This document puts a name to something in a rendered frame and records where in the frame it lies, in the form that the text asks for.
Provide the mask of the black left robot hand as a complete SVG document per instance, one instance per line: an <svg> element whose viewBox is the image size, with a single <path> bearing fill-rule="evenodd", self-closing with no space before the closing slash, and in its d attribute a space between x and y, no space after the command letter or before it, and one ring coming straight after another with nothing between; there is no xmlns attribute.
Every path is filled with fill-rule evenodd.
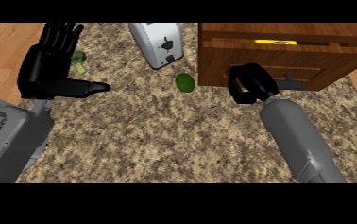
<svg viewBox="0 0 357 224"><path fill-rule="evenodd" d="M45 24L39 43L31 46L20 67L17 85L22 98L86 98L111 90L108 83L68 77L71 57L83 30L83 24Z"/></svg>

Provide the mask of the wooden drawer front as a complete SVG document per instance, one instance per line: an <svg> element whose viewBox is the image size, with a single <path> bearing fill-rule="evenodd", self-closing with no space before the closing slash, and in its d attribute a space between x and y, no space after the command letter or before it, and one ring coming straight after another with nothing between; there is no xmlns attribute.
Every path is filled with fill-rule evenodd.
<svg viewBox="0 0 357 224"><path fill-rule="evenodd" d="M230 67L247 63L259 63L276 80L289 73L307 91L319 91L357 69L357 47L337 43L320 46L256 44L233 39L202 41L200 85L226 87Z"/></svg>

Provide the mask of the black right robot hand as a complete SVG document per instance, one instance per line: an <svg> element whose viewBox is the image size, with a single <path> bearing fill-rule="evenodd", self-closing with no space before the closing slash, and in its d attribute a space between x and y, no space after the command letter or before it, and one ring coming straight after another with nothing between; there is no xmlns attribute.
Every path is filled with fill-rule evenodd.
<svg viewBox="0 0 357 224"><path fill-rule="evenodd" d="M229 70L228 89L238 104L254 104L279 94L279 88L267 70L257 63L233 66Z"/></svg>

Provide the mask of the green cucumber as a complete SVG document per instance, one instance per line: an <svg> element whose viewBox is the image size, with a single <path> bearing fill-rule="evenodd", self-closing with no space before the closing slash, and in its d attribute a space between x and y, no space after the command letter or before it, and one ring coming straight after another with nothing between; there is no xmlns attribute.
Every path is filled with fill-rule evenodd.
<svg viewBox="0 0 357 224"><path fill-rule="evenodd" d="M191 93L195 89L195 81L189 74L182 73L176 76L176 86L185 93Z"/></svg>

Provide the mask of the yellow cup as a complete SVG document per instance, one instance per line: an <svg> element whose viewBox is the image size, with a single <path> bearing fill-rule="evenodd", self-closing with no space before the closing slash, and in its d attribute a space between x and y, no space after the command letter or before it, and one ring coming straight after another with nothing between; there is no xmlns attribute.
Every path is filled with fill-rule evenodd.
<svg viewBox="0 0 357 224"><path fill-rule="evenodd" d="M257 44L297 45L297 41L285 40L254 40Z"/></svg>

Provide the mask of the silver toaster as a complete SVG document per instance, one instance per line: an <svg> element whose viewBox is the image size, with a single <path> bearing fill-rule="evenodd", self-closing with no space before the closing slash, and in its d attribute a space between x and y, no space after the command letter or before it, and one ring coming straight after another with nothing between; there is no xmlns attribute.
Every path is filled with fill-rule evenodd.
<svg viewBox="0 0 357 224"><path fill-rule="evenodd" d="M155 70L185 57L183 33L177 23L130 23L129 28Z"/></svg>

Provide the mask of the wooden drawer cabinet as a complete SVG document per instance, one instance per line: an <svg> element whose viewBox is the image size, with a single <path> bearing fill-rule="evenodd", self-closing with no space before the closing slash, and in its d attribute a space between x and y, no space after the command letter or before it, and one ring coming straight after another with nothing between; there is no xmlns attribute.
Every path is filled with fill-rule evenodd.
<svg viewBox="0 0 357 224"><path fill-rule="evenodd" d="M297 41L297 45L357 47L357 23L201 23L200 43L211 39Z"/></svg>

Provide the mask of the green broccoli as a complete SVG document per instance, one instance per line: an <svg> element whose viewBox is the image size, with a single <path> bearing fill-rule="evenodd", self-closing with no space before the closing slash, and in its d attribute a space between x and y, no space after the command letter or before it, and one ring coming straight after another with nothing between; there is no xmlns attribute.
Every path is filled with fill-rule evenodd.
<svg viewBox="0 0 357 224"><path fill-rule="evenodd" d="M86 60L87 60L87 54L83 51L76 50L71 57L71 65L74 66L79 75L86 73L86 68L84 68Z"/></svg>

